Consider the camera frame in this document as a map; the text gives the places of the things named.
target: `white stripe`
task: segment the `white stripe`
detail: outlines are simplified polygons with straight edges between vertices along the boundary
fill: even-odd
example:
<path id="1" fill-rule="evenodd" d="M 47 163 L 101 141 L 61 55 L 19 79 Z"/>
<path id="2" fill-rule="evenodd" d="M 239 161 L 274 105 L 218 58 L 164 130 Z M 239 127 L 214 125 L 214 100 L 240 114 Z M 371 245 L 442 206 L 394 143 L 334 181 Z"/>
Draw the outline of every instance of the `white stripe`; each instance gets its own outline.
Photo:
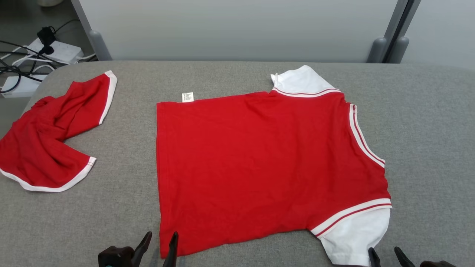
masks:
<path id="1" fill-rule="evenodd" d="M 384 163 L 385 161 L 381 159 L 380 157 L 376 156 L 368 147 L 368 144 L 366 144 L 366 141 L 364 140 L 363 137 L 363 132 L 361 131 L 359 125 L 358 125 L 358 120 L 357 120 L 357 107 L 353 104 L 350 104 L 350 127 L 351 131 L 353 132 L 353 136 L 356 139 L 356 142 L 358 143 L 359 147 L 361 150 L 374 162 L 376 162 L 379 166 L 384 168 Z"/>
<path id="2" fill-rule="evenodd" d="M 114 96 L 115 86 L 117 85 L 117 77 L 114 75 L 114 73 L 112 73 L 112 70 L 109 70 L 104 74 L 109 77 L 109 89 L 107 91 L 107 101 L 105 103 L 105 108 L 102 112 L 101 119 L 99 120 L 99 125 L 102 124 L 102 121 L 104 120 L 105 116 L 107 115 L 107 112 L 109 111 L 109 108 L 111 107 L 112 97 Z"/>
<path id="3" fill-rule="evenodd" d="M 334 92 L 338 92 L 338 93 L 341 93 L 340 90 L 338 89 L 331 89 L 331 90 L 328 90 L 328 91 L 325 91 L 325 92 L 321 92 L 319 94 L 315 94 L 315 95 L 309 95 L 307 93 L 293 93 L 293 94 L 288 94 L 288 93 L 285 93 L 285 92 L 282 92 L 280 90 L 277 90 L 275 88 L 272 88 L 273 91 L 276 91 L 282 95 L 286 95 L 286 96 L 293 96 L 293 97 L 318 97 L 318 96 L 322 96 L 322 95 L 326 95 L 328 93 L 334 93 Z"/>
<path id="4" fill-rule="evenodd" d="M 380 204 L 387 204 L 385 206 L 377 206 L 377 207 L 373 207 L 373 208 L 369 208 L 369 209 L 365 209 L 365 210 L 362 210 L 360 212 L 356 212 L 354 214 L 362 214 L 362 213 L 365 213 L 365 212 L 369 212 L 369 211 L 372 211 L 372 210 L 378 210 L 378 209 L 386 209 L 386 208 L 392 208 L 391 207 L 391 200 L 390 199 L 377 199 L 377 200 L 371 200 L 371 201 L 368 201 L 368 202 L 365 202 L 365 203 L 361 203 L 359 205 L 356 205 L 356 206 L 353 206 L 351 208 L 347 208 L 345 210 L 342 210 L 338 213 L 336 213 L 335 215 L 331 216 L 329 219 L 327 219 L 326 221 L 324 221 L 323 223 L 321 223 L 320 225 L 318 225 L 317 227 L 313 228 L 312 230 L 310 230 L 312 232 L 312 234 L 314 234 L 315 236 L 318 235 L 317 237 L 320 238 L 321 236 L 323 236 L 325 233 L 328 233 L 331 229 L 333 229 L 339 222 L 341 221 L 344 221 L 348 218 L 351 218 L 354 214 L 352 215 L 349 215 L 343 219 L 341 219 L 340 221 L 338 221 L 337 223 L 335 223 L 334 225 L 332 225 L 334 222 L 336 222 L 337 220 L 339 220 L 340 218 L 344 217 L 345 215 L 348 215 L 352 212 L 355 212 L 357 210 L 361 210 L 361 209 L 364 209 L 364 208 L 367 208 L 367 207 L 371 207 L 371 206 L 374 206 L 374 205 L 380 205 Z"/>
<path id="5" fill-rule="evenodd" d="M 63 186 L 56 187 L 56 188 L 45 187 L 45 186 L 33 186 L 33 185 L 30 185 L 29 183 L 23 181 L 22 179 L 20 179 L 15 174 L 5 172 L 2 169 L 0 169 L 0 172 L 3 175 L 7 176 L 8 178 L 10 178 L 14 181 L 17 181 L 24 189 L 29 190 L 29 191 L 62 192 L 62 191 L 70 189 L 75 184 L 79 183 L 82 179 L 84 179 L 84 177 L 86 177 L 87 174 L 89 173 L 89 171 L 91 170 L 91 168 L 94 165 L 95 161 L 96 161 L 95 157 L 89 157 L 89 161 L 86 164 L 86 166 L 72 180 L 70 180 L 69 182 L 67 182 Z"/>

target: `white care label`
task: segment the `white care label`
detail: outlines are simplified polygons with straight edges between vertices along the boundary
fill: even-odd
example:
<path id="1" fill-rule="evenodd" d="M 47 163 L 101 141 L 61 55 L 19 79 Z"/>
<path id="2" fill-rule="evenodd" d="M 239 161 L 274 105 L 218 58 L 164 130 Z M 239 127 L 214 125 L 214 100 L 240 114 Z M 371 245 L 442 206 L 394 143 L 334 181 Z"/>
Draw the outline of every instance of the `white care label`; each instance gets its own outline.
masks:
<path id="1" fill-rule="evenodd" d="M 193 97 L 193 92 L 181 94 L 181 101 L 182 101 L 183 103 L 185 103 L 185 102 L 193 102 L 194 100 L 195 100 L 195 99 L 194 99 L 194 97 Z"/>

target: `garment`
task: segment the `garment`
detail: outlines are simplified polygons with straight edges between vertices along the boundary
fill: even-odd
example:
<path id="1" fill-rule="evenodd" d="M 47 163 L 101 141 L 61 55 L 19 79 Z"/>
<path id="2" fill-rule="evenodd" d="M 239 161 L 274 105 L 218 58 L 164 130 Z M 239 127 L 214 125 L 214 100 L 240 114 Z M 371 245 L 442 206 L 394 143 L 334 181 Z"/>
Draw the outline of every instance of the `garment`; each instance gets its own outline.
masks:
<path id="1" fill-rule="evenodd" d="M 391 208 L 357 107 L 310 67 L 270 93 L 157 104 L 161 257 L 298 229 L 334 264 L 369 266 Z"/>
<path id="2" fill-rule="evenodd" d="M 116 84 L 108 71 L 36 102 L 0 140 L 0 172 L 30 191 L 61 192 L 80 182 L 96 158 L 63 141 L 102 124 Z"/>

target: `red stripe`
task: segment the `red stripe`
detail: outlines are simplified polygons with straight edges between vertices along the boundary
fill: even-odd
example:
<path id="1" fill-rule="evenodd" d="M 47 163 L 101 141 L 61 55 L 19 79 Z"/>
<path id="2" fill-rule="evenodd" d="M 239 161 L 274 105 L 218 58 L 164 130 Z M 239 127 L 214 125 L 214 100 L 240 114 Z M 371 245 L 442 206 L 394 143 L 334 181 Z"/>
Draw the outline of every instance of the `red stripe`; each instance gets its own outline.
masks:
<path id="1" fill-rule="evenodd" d="M 332 223 L 329 227 L 325 228 L 325 230 L 321 231 L 320 233 L 316 234 L 315 236 L 319 236 L 321 234 L 323 234 L 325 231 L 327 231 L 328 229 L 330 229 L 333 225 L 335 225 L 335 223 L 339 222 L 340 220 L 342 220 L 343 218 L 346 218 L 352 214 L 355 214 L 355 213 L 358 213 L 360 211 L 363 211 L 363 210 L 367 210 L 367 209 L 371 209 L 371 208 L 374 208 L 374 207 L 379 207 L 379 206 L 391 206 L 391 204 L 388 204 L 388 203 L 384 203 L 384 204 L 376 204 L 376 205 L 372 205 L 372 206 L 369 206 L 369 207 L 366 207 L 366 208 L 363 208 L 361 210 L 356 210 L 356 211 L 353 211 L 353 212 L 350 212 L 348 214 L 346 214 L 345 216 L 339 218 L 338 220 L 336 220 L 334 223 Z"/>
<path id="2" fill-rule="evenodd" d="M 320 92 L 315 93 L 315 94 L 308 94 L 308 93 L 287 93 L 287 92 L 284 92 L 284 91 L 279 90 L 279 88 L 277 88 L 277 87 L 274 87 L 274 88 L 272 88 L 272 89 L 275 89 L 275 90 L 277 90 L 277 91 L 279 91 L 279 92 L 281 92 L 281 93 L 289 94 L 289 95 L 319 95 L 319 94 L 321 94 L 321 93 L 323 93 L 323 92 L 325 92 L 325 91 L 328 91 L 328 90 L 338 90 L 338 89 L 336 89 L 336 88 L 328 88 L 328 89 L 325 89 L 325 90 L 320 91 Z"/>
<path id="3" fill-rule="evenodd" d="M 365 142 L 363 141 L 363 137 L 361 136 L 361 133 L 360 133 L 360 131 L 358 130 L 358 125 L 356 124 L 356 113 L 355 113 L 355 111 L 356 111 L 356 106 L 353 105 L 353 123 L 355 124 L 356 132 L 358 133 L 358 136 L 360 137 L 360 140 L 361 140 L 361 143 L 363 144 L 363 147 L 366 149 L 366 151 L 367 151 L 370 155 L 372 155 L 372 156 L 374 157 L 375 160 L 379 161 L 379 162 L 382 163 L 382 164 L 385 164 L 384 161 L 378 159 L 378 157 L 377 157 L 375 154 L 371 153 L 371 151 L 369 150 L 369 148 L 366 147 Z"/>

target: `red fabric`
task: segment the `red fabric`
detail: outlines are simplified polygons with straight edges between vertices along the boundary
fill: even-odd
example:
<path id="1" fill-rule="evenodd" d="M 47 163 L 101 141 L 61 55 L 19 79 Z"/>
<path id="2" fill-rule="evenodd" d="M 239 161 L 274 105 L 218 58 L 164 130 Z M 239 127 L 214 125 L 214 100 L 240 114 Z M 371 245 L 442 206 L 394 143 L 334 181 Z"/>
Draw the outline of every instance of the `red fabric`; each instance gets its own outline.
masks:
<path id="1" fill-rule="evenodd" d="M 298 229 L 390 198 L 343 93 L 276 91 L 157 104 L 160 248 L 178 256 Z"/>
<path id="2" fill-rule="evenodd" d="M 63 96 L 36 102 L 0 140 L 2 172 L 26 182 L 20 183 L 27 190 L 59 191 L 87 165 L 92 166 L 88 155 L 63 141 L 99 125 L 110 82 L 102 74 L 87 82 L 73 82 Z"/>

